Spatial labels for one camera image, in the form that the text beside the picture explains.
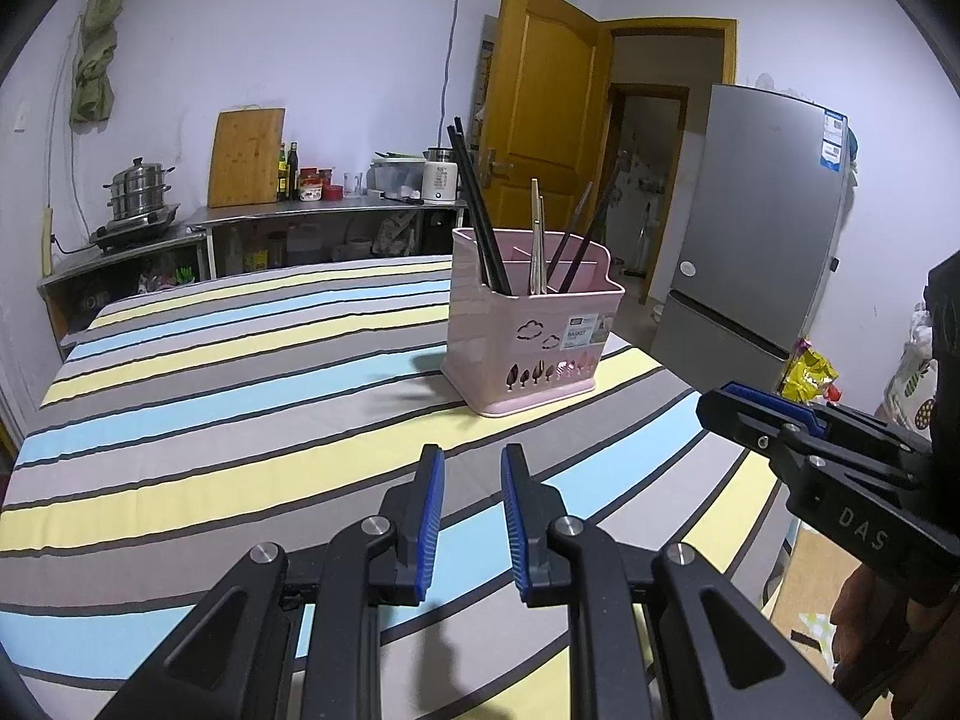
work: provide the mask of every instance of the striped tablecloth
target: striped tablecloth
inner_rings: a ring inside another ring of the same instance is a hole
[[[448,458],[443,531],[427,601],[384,611],[388,720],[566,716],[565,612],[510,581],[506,442],[573,514],[684,538],[760,597],[788,520],[766,461],[701,431],[696,394],[616,337],[589,394],[479,418],[440,374],[448,279],[448,258],[309,266],[104,309],[0,517],[0,641],[51,717],[93,717],[254,543],[375,512],[426,442]]]

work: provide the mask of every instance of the blue gripper pad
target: blue gripper pad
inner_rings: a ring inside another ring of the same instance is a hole
[[[500,489],[503,493],[503,511],[507,519],[507,536],[510,538],[510,560],[514,567],[514,583],[520,598],[527,600],[530,591],[530,565],[527,562],[527,535],[520,518],[520,503],[515,486],[507,448],[500,453]]]
[[[736,382],[723,385],[721,391],[726,392],[728,395],[748,400],[765,409],[781,413],[786,418],[802,424],[803,427],[806,428],[806,432],[816,437],[816,439],[822,439],[824,435],[826,435],[824,426],[816,418],[813,411],[805,406],[801,406],[799,403],[794,403],[792,400],[787,400],[771,392],[763,392],[759,389],[753,389],[750,386],[743,386]]]
[[[440,513],[443,510],[443,450],[439,447],[430,474],[424,505],[424,518],[421,519],[416,539],[416,579],[414,591],[419,601],[426,598],[426,591],[433,581],[433,566],[437,558],[437,539],[440,536]]]

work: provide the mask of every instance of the green curtain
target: green curtain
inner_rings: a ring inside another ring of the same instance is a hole
[[[88,0],[80,24],[80,47],[74,63],[74,122],[105,122],[113,109],[113,90],[107,78],[107,65],[117,47],[114,20],[120,15],[123,0]]]

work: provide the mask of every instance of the plastic bag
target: plastic bag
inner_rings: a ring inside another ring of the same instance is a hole
[[[896,424],[925,439],[930,438],[930,416],[937,391],[937,361],[932,357],[930,314],[923,303],[918,303],[910,317],[910,340],[884,392],[883,405]]]
[[[784,377],[781,395],[796,403],[808,403],[818,396],[829,395],[833,395],[830,399],[839,400],[838,389],[832,388],[832,392],[827,393],[839,375],[830,360],[815,352],[807,341],[802,341]]]

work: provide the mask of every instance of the white plastic bag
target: white plastic bag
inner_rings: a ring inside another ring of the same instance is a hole
[[[884,405],[899,425],[930,438],[930,415],[937,391],[937,361],[933,356],[930,314],[918,303],[910,319],[910,340],[894,377],[887,385]]]

